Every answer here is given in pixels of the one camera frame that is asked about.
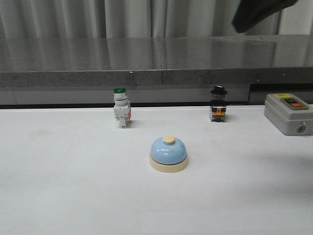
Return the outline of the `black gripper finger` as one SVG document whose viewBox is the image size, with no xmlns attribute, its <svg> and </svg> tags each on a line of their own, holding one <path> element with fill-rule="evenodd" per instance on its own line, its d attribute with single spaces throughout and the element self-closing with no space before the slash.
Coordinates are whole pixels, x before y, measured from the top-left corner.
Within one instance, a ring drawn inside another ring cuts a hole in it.
<svg viewBox="0 0 313 235">
<path fill-rule="evenodd" d="M 237 33 L 244 33 L 268 16 L 296 3 L 297 0 L 241 0 L 232 25 Z"/>
</svg>

